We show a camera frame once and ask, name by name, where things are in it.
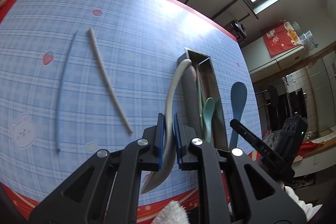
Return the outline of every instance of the strawberry print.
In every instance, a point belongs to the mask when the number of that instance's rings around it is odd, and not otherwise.
[[[42,63],[43,65],[48,65],[54,60],[54,52],[53,51],[48,51],[43,55],[42,58]]]
[[[95,15],[95,16],[98,16],[98,17],[101,17],[103,15],[103,11],[102,10],[98,10],[98,9],[94,9],[92,10],[92,13]]]

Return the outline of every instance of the beige twisted stick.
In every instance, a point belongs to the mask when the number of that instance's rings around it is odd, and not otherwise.
[[[100,52],[99,52],[99,49],[98,49],[97,41],[96,41],[96,38],[95,38],[95,32],[94,32],[94,30],[92,28],[90,28],[89,31],[90,31],[90,37],[91,37],[91,42],[92,42],[92,45],[93,45],[93,48],[94,48],[94,52],[96,54],[96,58],[97,58],[97,61],[99,63],[100,71],[101,71],[101,73],[103,75],[103,78],[104,78],[105,83],[106,83],[106,85],[108,87],[108,90],[110,91],[110,95],[111,95],[111,98],[113,100],[113,103],[116,106],[117,110],[119,111],[120,116],[122,117],[125,125],[128,128],[128,131],[130,133],[133,133],[132,127],[129,124],[128,120],[126,119],[125,113],[123,112],[120,104],[117,101],[117,97],[114,94],[113,87],[111,86],[110,80],[109,80],[109,78],[108,78],[108,76],[106,74],[106,70],[105,70],[105,67],[104,67],[104,64],[103,64],[103,61],[102,61],[102,58],[101,58],[101,55],[100,55]]]

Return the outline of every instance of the teal spoon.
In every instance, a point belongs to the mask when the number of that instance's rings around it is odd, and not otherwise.
[[[244,83],[235,82],[231,87],[231,106],[233,119],[240,122],[247,99],[247,89]],[[237,147],[238,133],[232,129],[229,149]]]
[[[211,120],[214,110],[215,110],[215,100],[213,98],[208,98],[203,107],[203,120],[205,125],[204,137],[208,143],[211,143]]]

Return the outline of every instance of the table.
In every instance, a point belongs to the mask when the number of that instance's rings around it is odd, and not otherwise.
[[[251,79],[238,44],[222,27],[176,0],[8,0],[0,10],[0,182],[26,217],[96,150],[123,149],[164,112],[184,47],[212,59],[230,140],[231,86],[245,83],[241,122],[261,136]],[[108,97],[88,36],[93,27],[110,82],[134,134]],[[68,48],[55,150],[55,109]],[[186,121],[182,88],[173,111]],[[20,138],[23,130],[29,138]],[[238,146],[253,149],[242,138]],[[148,173],[142,173],[142,183]],[[175,164],[158,188],[139,196],[138,221],[171,199],[197,206],[197,174]]]

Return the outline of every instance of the green spoon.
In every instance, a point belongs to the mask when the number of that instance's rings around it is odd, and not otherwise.
[[[202,105],[202,92],[201,92],[201,80],[200,80],[200,71],[198,66],[196,67],[196,82],[197,82],[197,99],[198,99],[198,111],[199,111],[199,119],[201,121],[201,130],[203,130],[203,122],[202,122],[202,113],[203,113],[203,105]]]
[[[208,98],[203,107],[203,120],[204,120],[204,138],[207,142],[211,143],[211,120],[215,110],[215,100]]]

